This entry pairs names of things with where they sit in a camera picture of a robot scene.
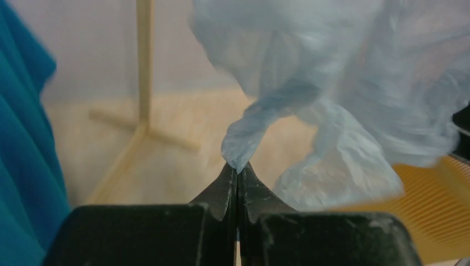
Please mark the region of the wooden clothes rack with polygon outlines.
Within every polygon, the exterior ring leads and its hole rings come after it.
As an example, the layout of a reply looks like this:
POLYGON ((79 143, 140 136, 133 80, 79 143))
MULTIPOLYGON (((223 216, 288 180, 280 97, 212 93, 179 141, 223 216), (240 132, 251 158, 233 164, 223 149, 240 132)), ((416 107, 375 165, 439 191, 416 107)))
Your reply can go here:
POLYGON ((154 129, 151 125, 154 27, 155 1, 136 1, 138 116, 136 121, 132 121, 100 109, 89 110, 90 119, 121 129, 128 129, 132 131, 132 137, 106 171, 104 177, 98 182, 96 188, 93 189, 86 204, 109 204, 111 202, 112 193, 121 182, 124 173, 131 167, 132 159, 136 156, 139 148, 148 138, 175 145, 190 152, 198 152, 200 149, 200 145, 195 142, 154 129))

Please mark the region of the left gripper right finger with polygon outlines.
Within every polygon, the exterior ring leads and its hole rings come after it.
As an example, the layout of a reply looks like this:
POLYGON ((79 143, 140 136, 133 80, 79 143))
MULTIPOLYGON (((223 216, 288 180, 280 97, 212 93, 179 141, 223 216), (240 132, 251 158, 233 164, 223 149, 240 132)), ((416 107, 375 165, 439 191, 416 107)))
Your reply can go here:
POLYGON ((238 175, 242 265, 421 265, 406 227, 384 212, 299 212, 246 166, 238 175))

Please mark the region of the blue t-shirt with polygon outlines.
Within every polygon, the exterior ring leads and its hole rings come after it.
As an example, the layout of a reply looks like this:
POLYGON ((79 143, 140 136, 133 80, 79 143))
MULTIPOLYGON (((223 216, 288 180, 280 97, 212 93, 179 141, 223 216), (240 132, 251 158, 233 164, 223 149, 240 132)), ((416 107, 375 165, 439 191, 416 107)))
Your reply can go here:
POLYGON ((1 264, 40 265, 70 213, 40 100, 55 60, 1 2, 1 264))

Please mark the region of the light blue plastic trash bag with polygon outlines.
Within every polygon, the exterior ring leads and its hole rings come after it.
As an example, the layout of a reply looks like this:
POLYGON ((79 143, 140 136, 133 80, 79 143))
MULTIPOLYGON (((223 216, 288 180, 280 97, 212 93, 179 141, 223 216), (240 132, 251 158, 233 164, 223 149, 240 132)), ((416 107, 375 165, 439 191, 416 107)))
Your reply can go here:
POLYGON ((221 144, 241 172, 271 124, 317 127, 274 193, 299 211, 403 194, 394 164, 454 150, 469 103, 468 1, 194 1, 210 63, 255 101, 221 144))

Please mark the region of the yellow plastic trash bin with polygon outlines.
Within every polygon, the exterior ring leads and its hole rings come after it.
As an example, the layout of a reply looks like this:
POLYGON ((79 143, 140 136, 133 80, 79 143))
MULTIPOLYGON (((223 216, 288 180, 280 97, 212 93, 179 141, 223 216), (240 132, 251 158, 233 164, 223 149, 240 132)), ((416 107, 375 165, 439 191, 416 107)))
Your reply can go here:
POLYGON ((388 212, 409 231, 425 264, 469 257, 469 164, 450 156, 431 168, 394 165, 405 193, 337 211, 388 212))

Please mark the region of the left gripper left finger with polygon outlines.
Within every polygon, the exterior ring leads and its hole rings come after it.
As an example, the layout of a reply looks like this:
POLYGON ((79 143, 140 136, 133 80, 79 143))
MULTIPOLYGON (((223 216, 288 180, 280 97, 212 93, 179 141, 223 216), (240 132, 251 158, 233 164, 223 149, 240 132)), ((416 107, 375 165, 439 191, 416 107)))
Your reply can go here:
POLYGON ((235 265, 237 173, 186 204, 85 205, 63 222, 44 265, 235 265))

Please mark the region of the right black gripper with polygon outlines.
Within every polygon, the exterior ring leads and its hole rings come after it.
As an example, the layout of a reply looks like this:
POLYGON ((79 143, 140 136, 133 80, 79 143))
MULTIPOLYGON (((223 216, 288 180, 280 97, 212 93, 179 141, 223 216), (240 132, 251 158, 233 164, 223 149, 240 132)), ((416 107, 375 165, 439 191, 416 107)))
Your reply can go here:
POLYGON ((469 162, 469 106, 454 114, 453 122, 458 129, 459 140, 452 157, 462 162, 469 162))

